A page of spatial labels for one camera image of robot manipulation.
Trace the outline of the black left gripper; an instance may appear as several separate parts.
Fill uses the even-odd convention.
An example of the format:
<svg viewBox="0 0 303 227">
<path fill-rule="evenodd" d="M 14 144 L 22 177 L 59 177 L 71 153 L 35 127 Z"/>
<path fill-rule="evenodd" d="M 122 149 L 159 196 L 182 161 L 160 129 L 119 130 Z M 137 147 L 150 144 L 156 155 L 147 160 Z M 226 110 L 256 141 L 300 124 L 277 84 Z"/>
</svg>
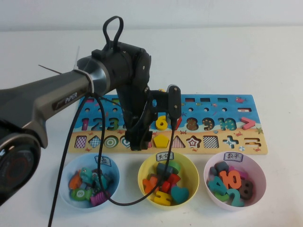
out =
<svg viewBox="0 0 303 227">
<path fill-rule="evenodd" d="M 145 106 L 139 116 L 123 108 L 123 114 L 126 126 L 125 139 L 130 142 L 131 150 L 140 151 L 148 149 L 152 139 L 150 125 L 154 121 L 153 108 L 151 106 Z"/>
</svg>

